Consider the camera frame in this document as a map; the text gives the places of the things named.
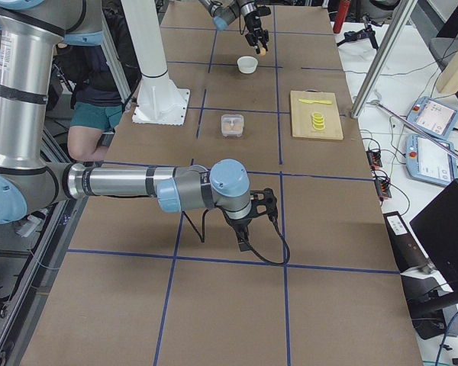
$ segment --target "metal rod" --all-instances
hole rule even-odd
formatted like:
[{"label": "metal rod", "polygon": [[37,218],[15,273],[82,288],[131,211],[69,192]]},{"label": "metal rod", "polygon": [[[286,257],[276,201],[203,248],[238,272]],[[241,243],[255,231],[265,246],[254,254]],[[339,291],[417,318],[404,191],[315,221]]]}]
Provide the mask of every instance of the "metal rod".
[{"label": "metal rod", "polygon": [[353,107],[351,108],[352,118],[358,118],[360,115],[369,93],[373,90],[376,81],[380,77],[380,72],[382,71],[387,58],[392,51],[394,43],[400,35],[405,23],[409,19],[409,16],[412,13],[412,10],[414,10],[414,6],[417,2],[418,0],[403,0],[399,2],[397,15],[392,19],[392,23],[389,25],[389,29],[383,38],[382,44],[380,45],[379,52],[376,54],[375,59],[373,59],[372,65],[366,74],[365,80],[363,81],[361,89],[358,92]]},{"label": "metal rod", "polygon": [[399,116],[398,114],[396,114],[393,111],[390,111],[387,107],[385,107],[383,104],[379,103],[378,101],[372,101],[371,104],[376,105],[377,107],[380,107],[384,111],[389,112],[392,116],[394,116],[395,118],[398,118],[405,126],[410,128],[411,130],[413,130],[415,133],[419,133],[420,135],[422,135],[426,139],[430,140],[434,145],[440,147],[441,149],[446,151],[450,156],[452,156],[453,158],[458,160],[458,153],[457,152],[454,152],[454,151],[450,150],[445,145],[443,145],[439,141],[435,140],[433,137],[429,136],[427,133],[425,133],[423,130],[421,130],[420,128],[418,128],[417,126],[415,126],[414,124],[412,124],[411,122],[406,120],[405,118]]}]

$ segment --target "person's leg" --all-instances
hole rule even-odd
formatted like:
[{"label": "person's leg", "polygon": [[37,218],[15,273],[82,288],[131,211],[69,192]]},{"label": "person's leg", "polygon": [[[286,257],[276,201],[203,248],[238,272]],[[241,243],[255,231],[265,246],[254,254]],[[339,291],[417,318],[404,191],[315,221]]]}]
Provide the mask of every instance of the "person's leg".
[{"label": "person's leg", "polygon": [[84,126],[71,126],[68,132],[68,153],[81,162],[100,162],[108,151],[107,146],[99,146],[103,130]]},{"label": "person's leg", "polygon": [[99,162],[108,151],[107,146],[100,146],[98,141],[108,129],[105,108],[86,103],[76,103],[75,113],[68,133],[68,153],[75,160]]}]

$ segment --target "silver robot arm segment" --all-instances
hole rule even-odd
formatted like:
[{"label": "silver robot arm segment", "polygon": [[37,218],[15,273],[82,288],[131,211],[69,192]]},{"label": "silver robot arm segment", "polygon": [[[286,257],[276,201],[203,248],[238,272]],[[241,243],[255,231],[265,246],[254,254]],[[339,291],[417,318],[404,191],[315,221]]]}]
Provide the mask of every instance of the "silver robot arm segment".
[{"label": "silver robot arm segment", "polygon": [[[269,34],[267,30],[263,29],[260,19],[271,14],[268,7],[258,7],[254,0],[233,0],[227,7],[214,0],[199,1],[214,18],[214,25],[219,31],[225,30],[229,24],[243,16],[247,29],[245,37],[248,44],[255,49],[257,54],[264,54],[268,51]],[[260,48],[259,43],[261,43],[264,51]]]},{"label": "silver robot arm segment", "polygon": [[189,167],[86,168],[75,164],[67,173],[65,191],[85,196],[145,196],[158,199],[166,212],[220,207],[232,219],[250,212],[250,181],[240,162],[222,160],[211,171]]},{"label": "silver robot arm segment", "polygon": [[[226,8],[233,13],[227,21],[239,15],[234,9],[240,11],[249,30],[246,37],[259,53],[257,42],[266,49],[268,41],[259,9],[254,2],[238,1],[229,7],[232,10]],[[224,9],[216,4],[211,11],[217,17]],[[62,41],[82,46],[102,42],[100,0],[0,0],[0,25],[0,224],[66,199],[156,197],[167,212],[219,208],[234,229],[240,250],[251,250],[270,264],[288,262],[273,191],[250,191],[246,170],[235,160],[223,160],[211,171],[199,165],[110,169],[42,160],[53,48]],[[249,243],[248,225],[262,215],[268,216],[286,247],[283,262],[266,260]]]}]

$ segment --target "table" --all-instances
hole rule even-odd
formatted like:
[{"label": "table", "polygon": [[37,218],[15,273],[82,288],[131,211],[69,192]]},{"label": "table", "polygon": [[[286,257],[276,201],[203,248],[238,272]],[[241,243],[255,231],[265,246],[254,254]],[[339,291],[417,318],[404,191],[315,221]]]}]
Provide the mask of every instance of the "table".
[{"label": "table", "polygon": [[[278,196],[290,263],[239,252],[218,212],[201,244],[155,200],[91,198],[22,365],[421,364],[327,12],[272,12],[271,52],[241,75],[237,24],[217,32],[200,5],[170,4],[162,35],[171,79],[192,91],[185,124],[125,115],[106,165],[240,160],[252,189]],[[308,88],[337,95],[344,141],[292,138],[289,92]],[[235,112],[244,135],[225,139],[221,115]],[[250,232],[282,257],[268,220]]]},{"label": "table", "polygon": [[[385,35],[387,27],[387,25],[382,28],[374,27],[379,44]],[[342,34],[336,36],[336,41],[343,39],[344,32],[358,31],[361,28],[363,28],[362,24],[344,24]],[[373,61],[375,50],[371,47],[368,40],[362,40],[355,43],[346,43],[339,47],[339,51],[343,68],[347,75],[350,94],[356,95],[365,77],[362,72],[368,70]],[[387,76],[406,72],[410,73],[407,75]],[[376,84],[376,91],[369,96],[369,99],[380,98],[385,106],[400,115],[406,115],[421,95],[439,97],[443,103],[458,108],[458,99],[455,95],[440,95],[435,89],[433,90],[434,82],[439,76],[439,73],[437,64],[434,62],[434,58],[421,39],[418,31],[412,26],[406,26],[382,71],[382,74],[386,75],[380,76]],[[405,141],[411,132],[405,129],[401,134],[402,123],[394,120],[391,125],[389,123],[389,116],[372,106],[364,108],[359,122],[363,138],[368,139],[372,137],[379,142],[382,149],[394,151],[391,144],[392,141],[393,146],[398,147],[402,152],[405,151]],[[453,131],[448,140],[453,142],[455,148],[458,150],[458,132]],[[370,140],[364,140],[363,142],[366,148],[369,144],[371,144],[372,149],[376,148],[376,144],[370,142]],[[404,161],[400,156],[398,160],[401,162]],[[397,191],[396,188],[392,188],[392,199],[386,200],[383,203],[382,211],[384,213],[392,211],[405,213],[403,218],[408,224],[412,218],[442,191],[442,187],[410,179],[407,169],[404,165],[398,164],[398,160],[394,159],[394,156],[390,152],[384,152],[382,154],[383,170],[392,176],[392,183],[402,189],[408,196],[411,202],[410,208],[407,209],[408,202],[406,197]],[[426,277],[417,272],[410,273],[409,275],[419,278]],[[435,273],[434,277],[439,281],[439,284],[446,282],[438,273]],[[444,287],[444,290],[451,291],[448,286]],[[441,337],[438,336],[427,341],[419,337],[417,338],[423,359],[434,361]],[[451,358],[458,357],[458,337],[449,337],[447,344],[451,345],[453,350],[451,352],[443,350],[440,361],[451,364]]]}]

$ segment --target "white desk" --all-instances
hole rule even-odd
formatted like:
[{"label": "white desk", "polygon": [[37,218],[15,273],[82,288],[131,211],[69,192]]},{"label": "white desk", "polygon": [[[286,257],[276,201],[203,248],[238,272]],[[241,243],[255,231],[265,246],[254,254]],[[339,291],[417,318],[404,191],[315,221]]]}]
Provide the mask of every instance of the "white desk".
[{"label": "white desk", "polygon": [[[359,31],[363,28],[362,24],[346,23],[343,26],[342,33],[336,36],[336,41],[342,40],[343,33],[347,31]],[[374,27],[376,30],[376,38],[381,43],[385,35],[387,26],[382,28]],[[347,71],[347,82],[352,97],[356,96],[360,90],[360,86],[365,79],[366,72],[373,61],[376,51],[371,47],[368,40],[358,42],[345,43],[339,47],[341,62],[343,69]],[[394,46],[393,51],[386,63],[382,74],[396,74],[398,72],[409,72],[414,69],[419,69],[434,62],[434,58],[429,52],[429,49],[424,44],[418,31],[412,26],[406,26],[402,31],[402,35]],[[436,64],[432,64],[407,75],[381,76],[375,87],[375,93],[369,96],[369,100],[381,99],[382,104],[391,109],[397,114],[406,115],[410,111],[414,102],[422,95],[431,95],[434,82],[439,75],[439,70]],[[442,97],[435,90],[433,97]],[[442,102],[448,103],[455,108],[458,108],[458,100],[456,96],[441,98]],[[402,138],[402,123],[398,120],[392,120],[392,127],[389,123],[389,115],[379,110],[377,107],[367,105],[359,118],[360,129],[363,137],[372,137],[378,141],[382,149],[393,150],[391,141],[394,146],[398,147],[402,152],[405,151],[405,141],[407,136],[411,134],[410,130],[404,129]],[[450,134],[449,140],[453,142],[458,150],[458,132],[453,131]],[[364,140],[364,145],[375,148],[374,142]],[[394,156],[390,152],[382,152],[383,170],[392,176],[392,183],[402,189],[411,201],[411,206],[407,213],[403,215],[404,221],[408,223],[415,215],[420,212],[429,202],[433,200],[441,191],[442,187],[428,184],[421,181],[410,179],[405,165],[400,165],[395,160],[392,165]],[[384,213],[398,211],[404,213],[407,209],[408,202],[404,195],[392,188],[392,199],[384,201],[382,211]],[[440,284],[444,283],[439,274],[435,277]],[[423,360],[434,361],[436,359],[437,350],[441,342],[441,336],[424,341],[418,338],[419,347]],[[452,351],[443,350],[441,352],[440,362],[451,364],[451,358],[458,358],[458,338],[448,337],[446,344],[453,347]]]}]

